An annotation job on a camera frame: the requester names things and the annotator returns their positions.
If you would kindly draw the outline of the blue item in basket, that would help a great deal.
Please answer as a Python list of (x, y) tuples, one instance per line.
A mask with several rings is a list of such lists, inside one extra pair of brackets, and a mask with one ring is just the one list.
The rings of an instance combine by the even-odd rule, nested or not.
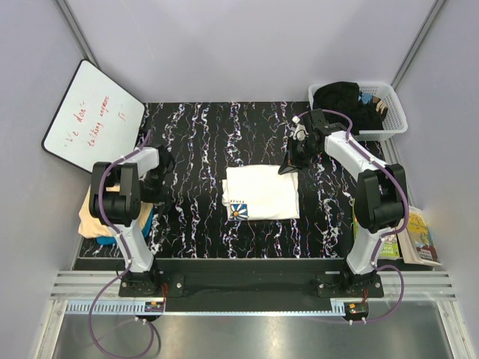
[(370, 93), (361, 93), (360, 100), (364, 105), (375, 103), (376, 97)]

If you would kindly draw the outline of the blue t-shirt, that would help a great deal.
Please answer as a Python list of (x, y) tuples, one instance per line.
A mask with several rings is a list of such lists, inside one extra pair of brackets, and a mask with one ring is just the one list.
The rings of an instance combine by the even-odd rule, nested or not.
[[(141, 227), (141, 233), (146, 239), (150, 233), (151, 225), (153, 220), (153, 212), (150, 211), (150, 214), (147, 217), (147, 220), (143, 223)], [(116, 243), (116, 239), (113, 236), (98, 236), (96, 241), (99, 245), (113, 245)]]

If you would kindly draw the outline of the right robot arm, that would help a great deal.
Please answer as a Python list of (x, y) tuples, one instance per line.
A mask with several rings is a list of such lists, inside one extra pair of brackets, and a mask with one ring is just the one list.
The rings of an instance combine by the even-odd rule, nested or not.
[(354, 139), (351, 119), (329, 123), (327, 110), (316, 109), (293, 118), (296, 128), (287, 140), (280, 175), (299, 172), (321, 153), (335, 159), (356, 181), (353, 211), (359, 225), (337, 285), (348, 296), (357, 296), (373, 284), (377, 259), (387, 236), (402, 232), (409, 219), (406, 172), (399, 164), (378, 159)]

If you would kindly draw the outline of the green treehouse book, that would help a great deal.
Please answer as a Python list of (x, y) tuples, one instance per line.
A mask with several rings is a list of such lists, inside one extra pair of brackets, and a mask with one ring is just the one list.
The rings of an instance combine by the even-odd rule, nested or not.
[[(352, 206), (353, 211), (353, 241), (357, 240), (359, 237), (359, 222), (356, 217), (356, 212), (354, 206)], [(379, 258), (381, 260), (397, 260), (400, 258), (400, 249), (397, 240), (397, 235), (389, 235), (385, 238), (384, 245), (382, 250), (379, 253)]]

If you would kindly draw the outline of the whiteboard with red writing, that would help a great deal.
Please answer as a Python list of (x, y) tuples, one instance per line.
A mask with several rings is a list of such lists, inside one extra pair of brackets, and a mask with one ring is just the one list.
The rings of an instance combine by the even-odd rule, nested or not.
[(79, 62), (41, 147), (87, 173), (133, 151), (145, 105), (90, 61)]

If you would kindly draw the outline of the white plastic basket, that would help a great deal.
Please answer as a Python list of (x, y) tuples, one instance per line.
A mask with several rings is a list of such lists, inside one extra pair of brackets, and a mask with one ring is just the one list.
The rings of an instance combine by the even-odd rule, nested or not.
[[(370, 93), (374, 96), (379, 97), (384, 100), (388, 106), (388, 114), (386, 115), (385, 120), (382, 122), (382, 130), (370, 130), (370, 131), (360, 131), (359, 135), (351, 135), (358, 141), (385, 141), (392, 136), (400, 133), (404, 133), (408, 129), (406, 122), (406, 115), (400, 104), (400, 100), (394, 91), (393, 87), (389, 84), (382, 82), (356, 82), (359, 85), (359, 90), (365, 93)], [(321, 88), (322, 86), (327, 85), (323, 84), (314, 84), (310, 85), (308, 88), (308, 99), (310, 102), (310, 107), (313, 105), (313, 94), (314, 92)], [(351, 119), (336, 111), (324, 110), (326, 119), (330, 123), (340, 122), (344, 126), (348, 126), (349, 123), (352, 123)]]

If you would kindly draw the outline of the black t-shirt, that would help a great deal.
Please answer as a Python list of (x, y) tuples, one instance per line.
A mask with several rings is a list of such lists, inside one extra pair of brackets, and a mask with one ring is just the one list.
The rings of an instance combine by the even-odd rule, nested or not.
[(348, 116), (352, 123), (353, 135), (360, 131), (382, 130), (382, 122), (388, 114), (388, 106), (383, 114), (376, 111), (375, 103), (364, 105), (360, 96), (365, 93), (359, 90), (355, 82), (334, 82), (317, 89), (313, 94), (313, 109), (332, 110)]

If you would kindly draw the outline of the beige item in basket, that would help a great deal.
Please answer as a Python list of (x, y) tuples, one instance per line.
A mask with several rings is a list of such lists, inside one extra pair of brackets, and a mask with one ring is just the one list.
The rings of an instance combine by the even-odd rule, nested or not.
[(383, 114), (386, 109), (387, 105), (382, 99), (380, 99), (376, 104), (376, 111), (380, 114)]

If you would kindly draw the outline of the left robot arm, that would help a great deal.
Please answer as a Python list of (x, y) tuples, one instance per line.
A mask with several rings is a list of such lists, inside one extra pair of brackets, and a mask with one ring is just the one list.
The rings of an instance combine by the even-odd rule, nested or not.
[(146, 296), (157, 294), (162, 278), (153, 273), (153, 255), (139, 224), (141, 206), (165, 203), (163, 183), (175, 160), (168, 149), (136, 148), (114, 162), (96, 162), (92, 168), (88, 199), (90, 214), (107, 226), (125, 262), (127, 277)]

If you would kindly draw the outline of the beige t-shirt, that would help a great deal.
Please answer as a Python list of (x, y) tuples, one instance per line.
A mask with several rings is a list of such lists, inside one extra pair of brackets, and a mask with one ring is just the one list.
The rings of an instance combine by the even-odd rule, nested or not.
[[(78, 232), (81, 236), (86, 239), (97, 239), (97, 238), (114, 238), (109, 228), (100, 223), (98, 218), (94, 218), (89, 211), (89, 198), (90, 190), (88, 188), (87, 194), (85, 196), (84, 202), (79, 210), (79, 229)], [(143, 236), (146, 237), (151, 229), (151, 224), (153, 220), (153, 205), (151, 203), (142, 203), (141, 211), (138, 217), (138, 223), (143, 233)]]

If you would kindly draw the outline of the yellow paperback book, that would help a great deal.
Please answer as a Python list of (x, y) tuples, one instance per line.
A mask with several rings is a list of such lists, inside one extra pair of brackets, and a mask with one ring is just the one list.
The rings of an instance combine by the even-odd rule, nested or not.
[(413, 206), (409, 207), (409, 220), (405, 230), (397, 234), (397, 239), (406, 264), (437, 267), (439, 261), (436, 248), (423, 212)]

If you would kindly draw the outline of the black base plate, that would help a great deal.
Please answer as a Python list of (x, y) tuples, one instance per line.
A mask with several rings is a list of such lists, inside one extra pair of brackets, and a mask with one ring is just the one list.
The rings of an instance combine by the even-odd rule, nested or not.
[(172, 298), (196, 293), (292, 292), (320, 298), (381, 298), (376, 272), (356, 275), (342, 259), (157, 259), (144, 274), (126, 274), (121, 297)]

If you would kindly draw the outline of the white flower print t-shirt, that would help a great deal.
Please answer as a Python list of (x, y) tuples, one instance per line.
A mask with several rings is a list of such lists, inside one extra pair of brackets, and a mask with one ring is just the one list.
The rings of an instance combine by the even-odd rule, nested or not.
[(222, 205), (229, 221), (300, 218), (298, 174), (278, 173), (277, 165), (226, 168)]

